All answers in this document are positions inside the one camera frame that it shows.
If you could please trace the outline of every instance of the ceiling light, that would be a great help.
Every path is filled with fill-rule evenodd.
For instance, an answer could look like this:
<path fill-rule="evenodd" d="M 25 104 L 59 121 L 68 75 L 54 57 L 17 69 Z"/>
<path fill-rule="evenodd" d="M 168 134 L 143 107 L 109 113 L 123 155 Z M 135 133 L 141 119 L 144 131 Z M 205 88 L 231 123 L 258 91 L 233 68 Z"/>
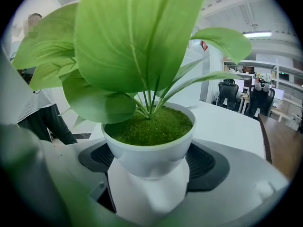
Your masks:
<path fill-rule="evenodd" d="M 263 32 L 249 32 L 243 34 L 247 38 L 254 38 L 254 37 L 270 37 L 272 32 L 270 31 L 263 31 Z"/>

